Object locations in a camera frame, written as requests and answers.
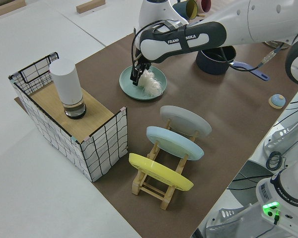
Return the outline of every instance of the pot handle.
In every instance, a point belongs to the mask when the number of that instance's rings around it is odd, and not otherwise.
[[[233,65],[236,68],[243,68],[243,69],[252,69],[253,68],[253,66],[251,66],[247,63],[238,62],[238,61],[233,61],[231,63],[231,65]],[[260,79],[262,79],[264,81],[268,81],[270,79],[269,76],[265,75],[263,72],[259,71],[258,69],[250,71],[250,73],[254,74],[255,76],[259,77]]]

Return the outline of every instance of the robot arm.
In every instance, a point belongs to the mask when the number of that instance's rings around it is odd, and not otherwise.
[[[144,0],[139,28],[156,20],[161,22],[138,31],[139,59],[131,75],[136,85],[144,68],[170,56],[272,40],[293,46],[285,67],[298,84],[298,0],[237,0],[194,24],[175,13],[168,0]]]
[[[280,211],[278,226],[298,238],[298,161],[271,178],[258,182],[256,196],[262,205],[262,217],[274,223]]]

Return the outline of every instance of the brown mat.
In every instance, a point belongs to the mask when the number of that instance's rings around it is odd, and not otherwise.
[[[221,76],[206,74],[195,64],[195,52],[154,64],[167,77],[166,91],[151,101],[134,100],[119,86],[121,72],[131,65],[132,37],[127,36],[76,65],[82,88],[100,103],[112,112],[122,106],[128,108],[129,152],[146,156],[150,151],[146,127],[164,126],[159,116],[164,105],[197,113],[213,131],[207,138],[196,140],[205,156],[188,161],[182,173],[194,183],[193,188],[188,192],[176,190],[166,211],[159,208],[160,200],[144,192],[132,194],[137,171],[129,164],[128,156],[94,185],[142,237],[188,238],[281,114],[281,110],[268,104],[269,97],[280,93],[289,101],[298,85],[285,73],[287,50],[261,68],[271,77],[268,82],[233,69]],[[235,48],[236,60],[252,65],[271,51],[264,44]],[[163,151],[157,161],[172,168],[178,163]]]

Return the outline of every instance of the white cylinder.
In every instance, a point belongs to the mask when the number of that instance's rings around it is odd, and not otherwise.
[[[86,105],[74,62],[57,59],[50,64],[50,73],[65,114],[72,119],[84,116]]]
[[[63,104],[74,105],[83,98],[74,62],[57,59],[50,64],[50,73]]]

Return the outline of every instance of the plate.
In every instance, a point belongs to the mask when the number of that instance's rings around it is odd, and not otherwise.
[[[161,127],[148,126],[147,138],[152,144],[158,141],[160,149],[179,158],[188,155],[188,160],[199,160],[204,155],[204,151],[188,138]]]
[[[119,77],[119,84],[121,89],[131,98],[138,100],[150,100],[159,96],[150,96],[145,93],[144,88],[140,86],[133,85],[132,80],[130,79],[132,66],[126,68]],[[161,83],[162,93],[167,87],[167,79],[162,71],[154,66],[150,66],[152,72],[154,73],[154,77],[157,81]]]
[[[130,153],[129,163],[150,177],[153,177],[166,185],[174,186],[176,189],[188,191],[193,187],[193,183],[186,177],[141,155]]]
[[[163,106],[160,108],[162,120],[170,119],[170,127],[184,135],[193,136],[195,131],[197,137],[205,137],[212,131],[210,124],[199,115],[176,106]]]

